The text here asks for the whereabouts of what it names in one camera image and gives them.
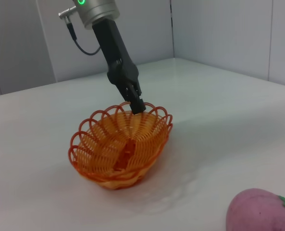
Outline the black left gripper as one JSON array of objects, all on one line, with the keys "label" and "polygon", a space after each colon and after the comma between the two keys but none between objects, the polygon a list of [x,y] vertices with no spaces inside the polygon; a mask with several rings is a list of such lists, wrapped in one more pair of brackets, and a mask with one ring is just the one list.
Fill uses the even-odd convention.
[{"label": "black left gripper", "polygon": [[138,68],[128,54],[116,22],[103,19],[94,24],[92,28],[108,65],[109,81],[122,88],[120,93],[125,101],[130,102],[133,114],[144,112],[146,107],[140,98]]}]

